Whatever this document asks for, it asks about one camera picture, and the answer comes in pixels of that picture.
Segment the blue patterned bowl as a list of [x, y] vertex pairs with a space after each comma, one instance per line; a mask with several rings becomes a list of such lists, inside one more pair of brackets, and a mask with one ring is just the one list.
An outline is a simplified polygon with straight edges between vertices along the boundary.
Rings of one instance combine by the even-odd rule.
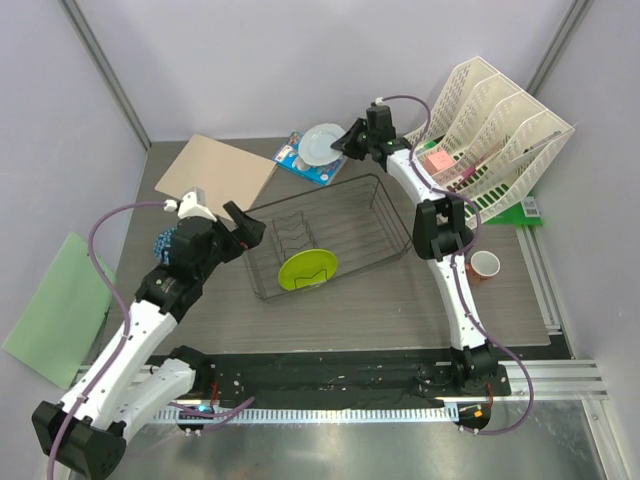
[[169, 250], [171, 248], [172, 236], [175, 231], [175, 227], [168, 228], [164, 232], [160, 233], [155, 240], [153, 254], [161, 264], [169, 264]]

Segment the white plate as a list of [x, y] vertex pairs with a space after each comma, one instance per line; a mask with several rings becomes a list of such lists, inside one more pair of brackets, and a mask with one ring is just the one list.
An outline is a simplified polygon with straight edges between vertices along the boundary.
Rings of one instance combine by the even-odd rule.
[[341, 157], [342, 152], [334, 149], [332, 144], [345, 133], [341, 126], [333, 123], [312, 127], [304, 133], [299, 142], [299, 156], [312, 167], [328, 165]]

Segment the lime green plate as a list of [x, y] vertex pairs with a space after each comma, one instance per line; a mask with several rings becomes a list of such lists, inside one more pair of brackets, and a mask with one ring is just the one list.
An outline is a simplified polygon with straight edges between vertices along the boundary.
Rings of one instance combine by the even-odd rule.
[[278, 283], [293, 291], [329, 281], [338, 269], [337, 256], [329, 250], [314, 248], [287, 259], [278, 273]]

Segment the pink ceramic mug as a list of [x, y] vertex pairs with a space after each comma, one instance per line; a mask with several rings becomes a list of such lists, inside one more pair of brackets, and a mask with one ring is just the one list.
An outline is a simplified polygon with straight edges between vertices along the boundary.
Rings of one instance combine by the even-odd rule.
[[494, 278], [501, 270], [500, 259], [492, 252], [474, 252], [467, 262], [467, 273], [471, 281], [480, 283]]

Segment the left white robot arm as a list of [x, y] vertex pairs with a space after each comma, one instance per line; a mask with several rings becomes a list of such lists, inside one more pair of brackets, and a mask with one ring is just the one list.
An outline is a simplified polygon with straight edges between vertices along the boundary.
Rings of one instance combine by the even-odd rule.
[[57, 465], [88, 479], [108, 478], [159, 410], [184, 394], [200, 399], [212, 389], [206, 355], [186, 346], [175, 349], [140, 384], [133, 381], [200, 299], [214, 270], [257, 247], [266, 226], [229, 201], [223, 206], [235, 224], [229, 229], [192, 193], [148, 205], [178, 217], [168, 247], [143, 277], [131, 304], [118, 292], [112, 294], [123, 322], [89, 370], [57, 403], [43, 401], [32, 415], [48, 458], [48, 479]]

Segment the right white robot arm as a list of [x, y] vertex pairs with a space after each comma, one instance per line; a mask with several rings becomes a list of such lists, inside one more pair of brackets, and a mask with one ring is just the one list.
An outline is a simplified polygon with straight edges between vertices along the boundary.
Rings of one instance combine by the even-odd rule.
[[415, 205], [412, 244], [438, 286], [451, 338], [451, 385], [465, 395], [495, 395], [506, 385], [495, 342], [484, 329], [467, 278], [465, 254], [475, 236], [465, 201], [436, 185], [410, 141], [396, 133], [384, 99], [372, 102], [331, 148], [345, 156], [370, 157], [396, 180]]

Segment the pink box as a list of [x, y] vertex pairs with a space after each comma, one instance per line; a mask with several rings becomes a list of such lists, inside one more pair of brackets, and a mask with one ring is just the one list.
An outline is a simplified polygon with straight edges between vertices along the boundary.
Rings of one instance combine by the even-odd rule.
[[427, 155], [423, 166], [431, 176], [434, 176], [454, 164], [454, 159], [446, 151], [440, 150]]

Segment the tan cardboard folder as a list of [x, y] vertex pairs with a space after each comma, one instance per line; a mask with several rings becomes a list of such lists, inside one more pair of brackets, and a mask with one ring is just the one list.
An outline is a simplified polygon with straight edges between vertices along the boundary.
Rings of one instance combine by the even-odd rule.
[[161, 176], [155, 190], [175, 199], [198, 189], [206, 207], [228, 218], [223, 205], [250, 209], [276, 170], [270, 159], [194, 134]]

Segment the blue picture book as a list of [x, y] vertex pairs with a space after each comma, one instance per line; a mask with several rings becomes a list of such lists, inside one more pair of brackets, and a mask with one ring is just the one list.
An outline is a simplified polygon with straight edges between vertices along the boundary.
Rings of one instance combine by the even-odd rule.
[[331, 164], [324, 166], [311, 166], [306, 164], [298, 153], [298, 146], [303, 133], [293, 131], [287, 140], [273, 154], [272, 160], [283, 169], [298, 175], [321, 187], [332, 183], [342, 166], [346, 163], [346, 158], [341, 157]]

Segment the magenta booklet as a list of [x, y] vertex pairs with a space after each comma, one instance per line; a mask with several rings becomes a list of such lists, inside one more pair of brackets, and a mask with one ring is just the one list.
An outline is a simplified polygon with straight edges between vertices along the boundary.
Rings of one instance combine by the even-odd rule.
[[461, 156], [455, 155], [453, 157], [453, 165], [444, 169], [437, 175], [436, 182], [439, 186], [444, 187], [450, 192], [461, 192], [465, 188], [479, 181], [481, 176], [488, 170], [486, 162], [471, 165], [470, 167], [462, 170], [457, 166], [461, 160]]

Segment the white plastic file organizer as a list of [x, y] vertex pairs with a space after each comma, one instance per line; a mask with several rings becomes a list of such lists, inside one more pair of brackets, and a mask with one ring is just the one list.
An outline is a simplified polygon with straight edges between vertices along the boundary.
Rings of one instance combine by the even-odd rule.
[[431, 120], [405, 137], [422, 162], [440, 150], [462, 170], [487, 163], [480, 180], [460, 193], [483, 223], [523, 200], [566, 145], [575, 128], [479, 56], [449, 75]]

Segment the green book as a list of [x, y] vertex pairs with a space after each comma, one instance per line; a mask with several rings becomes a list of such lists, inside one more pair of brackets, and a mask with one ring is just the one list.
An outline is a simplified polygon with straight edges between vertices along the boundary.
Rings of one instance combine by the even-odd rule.
[[534, 196], [526, 196], [498, 215], [489, 219], [487, 225], [512, 225], [517, 227], [542, 226], [543, 219]]

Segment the light green clipboard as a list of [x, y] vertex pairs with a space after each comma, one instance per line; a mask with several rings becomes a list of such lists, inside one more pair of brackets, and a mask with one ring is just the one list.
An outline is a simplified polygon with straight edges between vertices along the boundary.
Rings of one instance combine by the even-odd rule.
[[72, 233], [3, 349], [66, 390], [89, 354], [111, 298], [111, 291], [94, 268], [87, 242]]

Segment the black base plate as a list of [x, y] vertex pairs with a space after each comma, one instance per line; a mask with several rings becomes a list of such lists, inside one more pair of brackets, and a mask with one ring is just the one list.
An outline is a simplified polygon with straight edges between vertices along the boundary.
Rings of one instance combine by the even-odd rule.
[[434, 407], [446, 398], [507, 397], [504, 366], [463, 384], [445, 349], [211, 354], [207, 373], [182, 400], [232, 408], [376, 410]]

